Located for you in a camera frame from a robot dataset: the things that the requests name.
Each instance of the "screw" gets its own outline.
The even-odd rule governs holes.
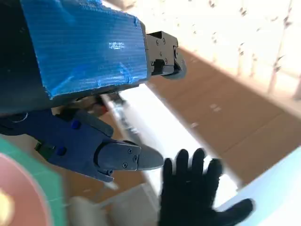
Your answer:
[[[80,126],[81,126],[81,123],[78,120],[74,120],[71,124],[72,129],[79,129]]]
[[[59,155],[59,156],[63,156],[64,154],[66,154],[66,151],[67,151],[67,149],[65,148],[65,147],[59,147],[58,149],[57,149],[57,154]]]
[[[110,176],[112,173],[113,173],[112,170],[108,170],[108,171],[107,171],[107,175],[108,175],[108,176]]]
[[[134,157],[133,157],[133,162],[137,162],[137,160],[138,160],[137,155],[134,155]]]

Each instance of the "blue taped block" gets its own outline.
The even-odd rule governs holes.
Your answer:
[[[50,98],[147,78],[139,20],[97,0],[21,0]]]

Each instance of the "gloved hand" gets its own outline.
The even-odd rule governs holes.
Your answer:
[[[204,157],[204,151],[198,149],[188,168],[188,152],[181,150],[176,158],[175,173],[172,161],[165,160],[159,226],[234,226],[252,212],[250,199],[224,212],[213,210],[222,164],[212,159],[207,171],[203,172]]]

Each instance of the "white surface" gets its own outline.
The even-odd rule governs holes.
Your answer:
[[[120,95],[129,104],[125,108],[128,121],[138,129],[143,142],[160,151],[164,157],[174,159],[183,148],[192,157],[200,147],[204,147],[207,154],[213,156],[210,148],[204,142],[199,143],[145,84],[122,91]],[[211,160],[210,156],[205,158],[205,167]],[[144,173],[159,194],[162,183],[161,169]],[[236,195],[236,190],[236,183],[228,173],[224,174],[220,180],[215,206]]]
[[[68,210],[72,226],[109,226],[105,211],[86,198],[72,197]]]
[[[156,226],[158,200],[152,188],[143,184],[131,190],[112,202],[108,214],[114,226]]]
[[[256,211],[242,226],[301,225],[301,148],[244,187],[219,207],[224,210],[245,198],[256,202]]]

